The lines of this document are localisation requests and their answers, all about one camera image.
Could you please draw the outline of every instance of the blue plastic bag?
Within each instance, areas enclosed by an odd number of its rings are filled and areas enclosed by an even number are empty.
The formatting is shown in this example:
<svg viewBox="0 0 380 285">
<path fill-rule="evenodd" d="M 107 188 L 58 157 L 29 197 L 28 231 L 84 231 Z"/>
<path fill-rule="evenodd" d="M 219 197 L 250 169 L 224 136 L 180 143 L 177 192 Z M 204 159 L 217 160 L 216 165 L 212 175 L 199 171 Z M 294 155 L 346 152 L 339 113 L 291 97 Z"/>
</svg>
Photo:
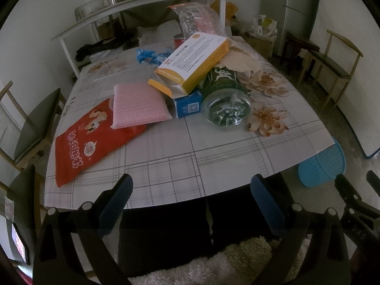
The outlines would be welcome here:
<svg viewBox="0 0 380 285">
<path fill-rule="evenodd" d="M 170 49 L 166 49 L 166 52 L 157 53 L 153 50 L 137 48 L 137 61 L 140 64 L 145 62 L 149 64 L 161 65 L 172 53 Z"/>
</svg>

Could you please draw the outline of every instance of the black pants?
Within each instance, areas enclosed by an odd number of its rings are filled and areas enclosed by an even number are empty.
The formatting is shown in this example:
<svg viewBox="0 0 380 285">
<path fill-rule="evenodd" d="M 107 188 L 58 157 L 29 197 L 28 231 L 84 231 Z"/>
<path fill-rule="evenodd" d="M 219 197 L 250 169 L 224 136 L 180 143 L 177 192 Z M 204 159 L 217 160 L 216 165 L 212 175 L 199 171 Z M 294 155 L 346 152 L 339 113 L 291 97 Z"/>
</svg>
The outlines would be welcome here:
<svg viewBox="0 0 380 285">
<path fill-rule="evenodd" d="M 281 175 L 266 179 L 280 207 L 292 204 Z M 212 215 L 212 230 L 206 205 Z M 119 266 L 127 277 L 210 257 L 252 237 L 275 238 L 250 192 L 250 185 L 181 203 L 125 210 L 120 224 Z"/>
</svg>

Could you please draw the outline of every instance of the blue plastic basket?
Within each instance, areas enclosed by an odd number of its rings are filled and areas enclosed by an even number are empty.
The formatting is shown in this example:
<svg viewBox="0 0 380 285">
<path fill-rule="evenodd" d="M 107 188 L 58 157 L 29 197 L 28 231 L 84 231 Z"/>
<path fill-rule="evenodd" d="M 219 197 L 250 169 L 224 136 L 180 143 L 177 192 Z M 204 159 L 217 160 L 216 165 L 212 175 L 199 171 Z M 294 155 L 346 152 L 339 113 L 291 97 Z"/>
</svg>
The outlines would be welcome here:
<svg viewBox="0 0 380 285">
<path fill-rule="evenodd" d="M 298 164 L 298 177 L 305 186 L 317 186 L 344 174 L 346 159 L 339 143 L 333 140 L 335 145 Z"/>
</svg>

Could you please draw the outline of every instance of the cardboard box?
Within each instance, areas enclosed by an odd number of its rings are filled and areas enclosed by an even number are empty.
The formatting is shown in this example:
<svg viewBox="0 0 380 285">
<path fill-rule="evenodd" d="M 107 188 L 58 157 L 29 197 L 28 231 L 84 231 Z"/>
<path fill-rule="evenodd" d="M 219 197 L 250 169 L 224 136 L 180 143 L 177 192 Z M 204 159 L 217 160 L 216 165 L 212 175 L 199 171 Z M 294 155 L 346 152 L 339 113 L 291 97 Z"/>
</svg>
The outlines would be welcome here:
<svg viewBox="0 0 380 285">
<path fill-rule="evenodd" d="M 173 100 L 177 118 L 183 118 L 188 115 L 201 112 L 202 94 L 195 89 L 190 95 Z"/>
<path fill-rule="evenodd" d="M 263 41 L 261 39 L 253 38 L 251 36 L 242 35 L 242 38 L 257 51 L 258 54 L 268 60 L 268 57 L 272 56 L 273 46 L 270 41 Z"/>
<path fill-rule="evenodd" d="M 229 51 L 228 39 L 195 32 L 156 70 L 148 83 L 171 98 L 189 95 Z"/>
</svg>

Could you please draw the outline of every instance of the wooden chair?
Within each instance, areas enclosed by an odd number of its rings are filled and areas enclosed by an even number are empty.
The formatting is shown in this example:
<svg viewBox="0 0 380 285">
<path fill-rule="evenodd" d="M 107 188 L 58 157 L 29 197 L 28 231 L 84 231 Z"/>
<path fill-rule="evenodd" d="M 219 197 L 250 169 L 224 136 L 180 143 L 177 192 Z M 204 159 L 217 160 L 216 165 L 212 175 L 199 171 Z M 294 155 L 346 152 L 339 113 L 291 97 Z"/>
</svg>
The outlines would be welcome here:
<svg viewBox="0 0 380 285">
<path fill-rule="evenodd" d="M 41 101 L 37 107 L 27 115 L 11 94 L 9 89 L 12 85 L 13 82 L 10 81 L 3 90 L 1 90 L 0 101 L 4 95 L 7 94 L 18 112 L 25 119 L 25 123 L 14 151 L 14 158 L 7 155 L 1 148 L 0 155 L 13 167 L 21 170 L 33 156 L 52 143 L 51 131 L 54 117 L 56 114 L 62 113 L 59 107 L 59 101 L 61 101 L 64 106 L 66 100 L 61 94 L 60 89 L 57 89 Z"/>
<path fill-rule="evenodd" d="M 322 107 L 320 109 L 320 113 L 326 107 L 326 105 L 329 102 L 331 96 L 333 95 L 333 91 L 336 88 L 336 86 L 338 84 L 338 81 L 341 80 L 341 81 L 345 82 L 345 85 L 344 85 L 341 93 L 339 94 L 337 100 L 335 101 L 333 107 L 335 107 L 338 104 L 338 102 L 340 101 L 343 93 L 346 91 L 347 86 L 350 83 L 352 76 L 354 75 L 354 72 L 355 72 L 356 67 L 358 65 L 358 62 L 359 62 L 359 58 L 364 56 L 362 54 L 362 52 L 358 49 L 358 47 L 356 47 L 349 39 L 347 39 L 344 36 L 339 35 L 339 34 L 337 34 L 335 32 L 332 32 L 330 30 L 327 30 L 327 33 L 330 34 L 330 38 L 329 38 L 329 41 L 327 43 L 326 50 L 324 51 L 324 53 L 320 53 L 320 52 L 317 52 L 317 51 L 314 51 L 314 50 L 309 50 L 308 51 L 307 56 L 306 56 L 306 60 L 305 60 L 304 68 L 303 68 L 303 70 L 301 72 L 301 75 L 300 75 L 300 77 L 298 79 L 298 83 L 297 83 L 297 88 L 298 88 L 299 85 L 301 84 L 302 80 L 303 80 L 303 77 L 305 75 L 305 71 L 308 68 L 308 66 L 309 66 L 309 64 L 311 63 L 312 60 L 317 60 L 317 61 L 319 61 L 321 63 L 321 65 L 320 65 L 320 67 L 318 69 L 318 72 L 317 72 L 317 74 L 315 76 L 313 85 L 317 82 L 318 77 L 319 77 L 319 75 L 320 75 L 320 73 L 322 71 L 323 66 L 327 66 L 328 68 L 330 68 L 330 70 L 332 70 L 335 73 L 335 75 L 336 75 L 335 82 L 334 82 L 334 84 L 333 84 L 333 86 L 331 88 L 331 91 L 329 92 L 326 100 L 324 101 L 324 103 L 323 103 L 323 105 L 322 105 Z M 329 52 L 329 49 L 330 49 L 331 40 L 332 40 L 333 36 L 335 36 L 337 39 L 341 40 L 344 44 L 346 44 L 348 47 L 350 47 L 351 49 L 353 49 L 354 51 L 356 51 L 358 53 L 358 56 L 357 56 L 357 58 L 355 60 L 354 66 L 352 67 L 352 70 L 351 70 L 350 73 L 347 73 L 339 64 L 337 64 L 337 62 L 335 62 L 333 59 L 331 59 L 330 57 L 327 56 L 327 54 Z"/>
</svg>

